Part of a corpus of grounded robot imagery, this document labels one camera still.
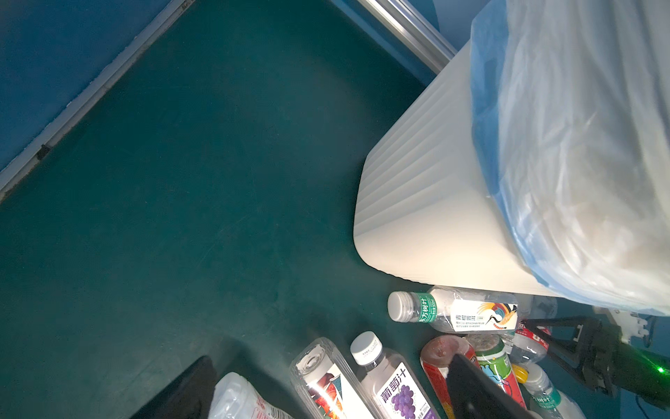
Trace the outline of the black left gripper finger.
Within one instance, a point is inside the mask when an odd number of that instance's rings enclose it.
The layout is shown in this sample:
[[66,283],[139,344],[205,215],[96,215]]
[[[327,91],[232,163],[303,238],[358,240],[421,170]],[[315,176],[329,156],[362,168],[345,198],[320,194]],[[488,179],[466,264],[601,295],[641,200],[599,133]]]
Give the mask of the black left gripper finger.
[[131,418],[208,418],[216,377],[211,358],[201,356]]

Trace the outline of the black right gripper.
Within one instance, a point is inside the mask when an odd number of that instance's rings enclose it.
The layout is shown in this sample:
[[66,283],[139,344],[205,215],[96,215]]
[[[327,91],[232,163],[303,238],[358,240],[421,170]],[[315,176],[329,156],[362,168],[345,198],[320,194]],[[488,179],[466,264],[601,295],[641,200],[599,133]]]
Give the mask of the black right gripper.
[[[588,389],[602,393],[633,390],[614,325],[605,326],[586,316],[527,319],[523,324],[549,345],[551,360]],[[456,354],[448,366],[447,385],[456,418],[529,418],[526,408],[462,354]]]

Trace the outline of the red cap water bottle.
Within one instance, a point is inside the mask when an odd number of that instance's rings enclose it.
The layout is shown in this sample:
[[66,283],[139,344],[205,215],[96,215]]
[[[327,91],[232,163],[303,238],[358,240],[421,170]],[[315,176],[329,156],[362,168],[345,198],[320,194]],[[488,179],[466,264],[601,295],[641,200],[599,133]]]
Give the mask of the red cap water bottle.
[[292,419],[262,398],[242,375],[230,372],[217,384],[209,410],[213,419]]

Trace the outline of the small clear squashed bottle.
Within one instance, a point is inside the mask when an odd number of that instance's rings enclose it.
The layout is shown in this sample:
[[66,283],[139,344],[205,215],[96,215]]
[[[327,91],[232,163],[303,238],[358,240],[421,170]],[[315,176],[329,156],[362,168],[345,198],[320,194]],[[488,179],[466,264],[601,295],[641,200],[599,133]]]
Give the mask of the small clear squashed bottle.
[[521,323],[512,340],[509,358],[514,364],[537,364],[547,356],[549,344]]

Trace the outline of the grape juice purple label bottle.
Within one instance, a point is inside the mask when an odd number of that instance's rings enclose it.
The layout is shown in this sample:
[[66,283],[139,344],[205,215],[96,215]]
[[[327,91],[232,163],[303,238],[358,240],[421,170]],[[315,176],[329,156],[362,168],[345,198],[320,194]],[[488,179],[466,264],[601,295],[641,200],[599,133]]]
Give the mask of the grape juice purple label bottle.
[[384,347],[374,332],[366,331],[357,336],[350,345],[350,352],[357,364],[356,376],[362,389],[383,418],[439,417],[406,359]]

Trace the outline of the yellow tea red label bottle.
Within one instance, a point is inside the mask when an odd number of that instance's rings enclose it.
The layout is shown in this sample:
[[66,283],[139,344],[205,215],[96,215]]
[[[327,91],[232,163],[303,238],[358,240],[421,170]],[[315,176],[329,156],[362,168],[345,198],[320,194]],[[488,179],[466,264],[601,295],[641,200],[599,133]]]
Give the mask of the yellow tea red label bottle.
[[420,353],[420,364],[449,419],[454,419],[455,414],[448,392],[448,367],[457,354],[465,356],[475,366],[479,366],[476,351],[467,340],[456,335],[436,337],[429,341]]

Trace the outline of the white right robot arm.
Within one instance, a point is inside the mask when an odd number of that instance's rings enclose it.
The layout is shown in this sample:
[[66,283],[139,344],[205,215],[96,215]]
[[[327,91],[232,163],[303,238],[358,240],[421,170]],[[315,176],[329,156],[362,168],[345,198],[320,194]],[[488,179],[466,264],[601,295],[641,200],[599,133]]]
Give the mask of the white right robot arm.
[[[669,359],[623,342],[619,326],[585,316],[527,319],[525,326],[549,344],[551,359],[588,389],[609,396],[625,389],[669,408]],[[460,354],[448,367],[447,384],[457,418],[531,417]]]

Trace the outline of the white ribbed plastic bin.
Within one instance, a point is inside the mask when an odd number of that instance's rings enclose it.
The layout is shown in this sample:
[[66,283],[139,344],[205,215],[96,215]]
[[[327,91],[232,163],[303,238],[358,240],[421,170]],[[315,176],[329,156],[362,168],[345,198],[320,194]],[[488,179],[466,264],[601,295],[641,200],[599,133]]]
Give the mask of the white ribbed plastic bin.
[[422,284],[549,295],[488,192],[471,105],[464,47],[367,155],[355,248],[371,267]]

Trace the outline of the clear blue-edged bin liner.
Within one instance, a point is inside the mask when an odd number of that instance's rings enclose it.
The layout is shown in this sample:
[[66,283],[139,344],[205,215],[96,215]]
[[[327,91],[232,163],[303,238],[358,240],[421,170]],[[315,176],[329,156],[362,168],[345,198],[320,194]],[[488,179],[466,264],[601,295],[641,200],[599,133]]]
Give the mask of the clear blue-edged bin liner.
[[525,265],[668,315],[668,2],[492,1],[470,47],[474,145]]

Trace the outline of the red green label soda bottle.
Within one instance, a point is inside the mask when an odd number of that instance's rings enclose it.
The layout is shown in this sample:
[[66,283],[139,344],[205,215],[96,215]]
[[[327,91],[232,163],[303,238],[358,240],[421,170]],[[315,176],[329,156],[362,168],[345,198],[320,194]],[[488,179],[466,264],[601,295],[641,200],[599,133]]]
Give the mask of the red green label soda bottle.
[[504,393],[526,409],[526,403],[502,339],[498,335],[468,335],[466,340],[473,347],[483,373]]

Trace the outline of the clear green cap water bottle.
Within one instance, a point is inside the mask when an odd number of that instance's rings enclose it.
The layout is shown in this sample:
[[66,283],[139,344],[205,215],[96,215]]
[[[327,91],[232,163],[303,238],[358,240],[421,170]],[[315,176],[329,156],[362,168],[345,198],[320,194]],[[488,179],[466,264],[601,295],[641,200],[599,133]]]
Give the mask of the clear green cap water bottle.
[[542,418],[586,419],[585,414],[576,402],[558,390],[549,376],[537,364],[525,366],[513,364],[518,382],[530,394],[537,405],[537,413]]

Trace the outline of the crane label clear bottle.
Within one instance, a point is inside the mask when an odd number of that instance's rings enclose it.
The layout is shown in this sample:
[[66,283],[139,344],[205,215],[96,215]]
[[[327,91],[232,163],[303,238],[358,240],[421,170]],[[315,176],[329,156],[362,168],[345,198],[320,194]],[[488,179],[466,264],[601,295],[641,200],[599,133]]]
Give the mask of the crane label clear bottle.
[[434,286],[425,293],[393,292],[389,317],[399,323],[425,323],[442,333],[500,335],[515,333],[526,319],[551,319],[554,297]]

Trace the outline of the aluminium frame back rail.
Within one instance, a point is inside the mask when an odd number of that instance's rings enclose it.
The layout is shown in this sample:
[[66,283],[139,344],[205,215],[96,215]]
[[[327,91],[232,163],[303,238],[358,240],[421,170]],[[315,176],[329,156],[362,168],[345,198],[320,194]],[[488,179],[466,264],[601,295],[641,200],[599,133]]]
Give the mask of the aluminium frame back rail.
[[358,3],[435,74],[457,55],[455,47],[408,1],[358,0]]

